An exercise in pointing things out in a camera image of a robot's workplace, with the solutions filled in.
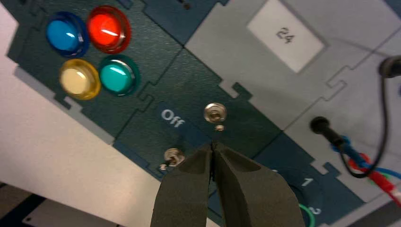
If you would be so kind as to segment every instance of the black cable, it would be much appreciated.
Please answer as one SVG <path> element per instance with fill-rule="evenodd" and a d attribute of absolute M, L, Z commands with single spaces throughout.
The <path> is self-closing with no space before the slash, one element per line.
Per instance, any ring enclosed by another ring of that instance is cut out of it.
<path fill-rule="evenodd" d="M 350 167 L 348 166 L 345 158 L 344 158 L 344 148 L 343 145 L 339 146 L 340 150 L 340 157 L 342 160 L 342 163 L 344 164 L 345 168 L 347 169 L 348 173 L 351 174 L 353 177 L 356 178 L 364 178 L 369 176 L 369 174 L 376 169 L 376 167 L 379 165 L 380 160 L 383 157 L 383 154 L 385 153 L 386 145 L 387 145 L 387 138 L 388 138 L 388 125 L 389 125 L 389 116 L 388 116 L 388 107 L 387 107 L 387 93 L 386 93 L 386 77 L 385 75 L 380 76 L 380 93 L 381 93 L 381 106 L 382 106 L 382 116 L 383 116 L 383 133 L 382 133 L 382 138 L 380 142 L 380 147 L 377 152 L 375 161 L 373 164 L 368 168 L 364 173 L 362 174 L 357 174 L 353 172 Z"/>

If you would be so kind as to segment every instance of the blue cable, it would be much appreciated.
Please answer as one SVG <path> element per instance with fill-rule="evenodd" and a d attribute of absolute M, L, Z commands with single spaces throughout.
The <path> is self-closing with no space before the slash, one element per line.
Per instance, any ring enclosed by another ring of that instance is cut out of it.
<path fill-rule="evenodd" d="M 344 139 L 344 153 L 347 154 L 352 160 L 355 161 L 355 163 L 361 167 L 361 168 L 370 168 L 370 164 L 368 164 L 360 155 L 357 151 L 355 151 L 352 146 L 351 146 L 351 141 L 348 137 L 346 136 L 342 136 L 342 138 Z M 338 148 L 335 147 L 334 145 L 331 145 L 331 148 L 336 151 L 339 152 Z M 391 169 L 386 169 L 386 168 L 381 168 L 381 167 L 377 167 L 375 169 L 377 172 L 383 173 L 383 174 L 388 174 L 394 177 L 397 177 L 398 179 L 401 180 L 401 174 L 397 173 Z"/>
<path fill-rule="evenodd" d="M 368 163 L 364 163 L 364 164 L 362 165 L 362 167 L 364 167 L 364 168 L 370 168 L 370 165 L 369 165 Z M 397 173 L 397 172 L 395 172 L 395 171 L 393 171 L 393 170 L 391 170 L 391 169 L 386 169 L 386 168 L 378 167 L 378 168 L 376 168 L 376 171 L 377 171 L 377 172 L 380 172 L 380 173 L 383 173 L 383 174 L 388 174 L 388 175 L 397 177 L 398 179 L 401 180 L 401 174 L 400 174 L 400 173 Z"/>

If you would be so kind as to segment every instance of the number 2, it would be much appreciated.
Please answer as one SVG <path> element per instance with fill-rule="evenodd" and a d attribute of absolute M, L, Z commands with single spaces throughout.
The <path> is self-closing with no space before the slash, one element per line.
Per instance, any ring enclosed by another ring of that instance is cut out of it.
<path fill-rule="evenodd" d="M 309 207 L 309 209 L 311 210 L 311 212 L 313 213 L 313 214 L 320 214 L 321 212 L 322 212 L 322 210 L 321 209 L 319 209 L 319 208 L 313 208 L 313 207 Z"/>

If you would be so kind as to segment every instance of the black plug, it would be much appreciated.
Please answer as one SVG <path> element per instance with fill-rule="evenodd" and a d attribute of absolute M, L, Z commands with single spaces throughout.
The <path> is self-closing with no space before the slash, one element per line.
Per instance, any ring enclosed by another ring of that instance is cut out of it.
<path fill-rule="evenodd" d="M 386 58 L 379 66 L 379 74 L 385 78 L 401 75 L 401 55 Z"/>
<path fill-rule="evenodd" d="M 343 138 L 330 128 L 330 121 L 325 117 L 313 118 L 309 126 L 314 133 L 323 135 L 331 144 L 336 147 L 339 147 L 345 143 Z"/>

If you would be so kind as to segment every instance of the white label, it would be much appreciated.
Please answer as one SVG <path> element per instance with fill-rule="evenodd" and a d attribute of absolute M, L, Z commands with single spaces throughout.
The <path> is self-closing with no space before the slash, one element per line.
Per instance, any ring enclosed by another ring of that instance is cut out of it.
<path fill-rule="evenodd" d="M 294 72 L 299 72 L 324 48 L 279 0 L 268 0 L 248 29 Z"/>
<path fill-rule="evenodd" d="M 178 128 L 180 125 L 185 123 L 180 116 L 174 116 L 174 112 L 172 110 L 163 110 L 161 115 L 164 120 L 171 120 L 170 124 L 173 124 L 174 128 Z"/>

